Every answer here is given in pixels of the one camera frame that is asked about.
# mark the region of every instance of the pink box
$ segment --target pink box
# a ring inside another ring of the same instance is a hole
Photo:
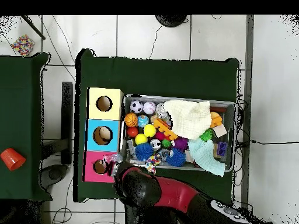
[[[85,166],[85,177],[84,181],[87,182],[103,182],[103,183],[114,183],[114,178],[109,177],[105,174],[98,174],[93,169],[93,164],[97,160],[102,160],[104,155],[113,155],[116,152],[108,152],[108,151],[87,151],[86,152],[86,162]]]

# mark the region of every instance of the stacked boxes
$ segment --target stacked boxes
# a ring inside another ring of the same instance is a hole
[[[113,183],[107,174],[98,174],[93,169],[97,160],[105,155],[119,152],[121,102],[120,89],[88,88],[86,104],[87,142],[83,166],[83,181]]]

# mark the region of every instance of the yellow box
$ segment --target yellow box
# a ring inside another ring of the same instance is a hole
[[[120,120],[123,92],[120,89],[89,88],[88,118]]]

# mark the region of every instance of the orange cup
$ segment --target orange cup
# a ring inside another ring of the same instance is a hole
[[[18,169],[26,161],[26,159],[22,155],[17,153],[17,151],[12,148],[5,149],[1,153],[0,157],[10,171]]]

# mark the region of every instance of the light blue cloth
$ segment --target light blue cloth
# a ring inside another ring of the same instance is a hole
[[[214,145],[212,140],[204,142],[200,138],[197,138],[196,140],[190,139],[188,146],[191,157],[200,167],[212,174],[223,177],[225,164],[214,159]]]

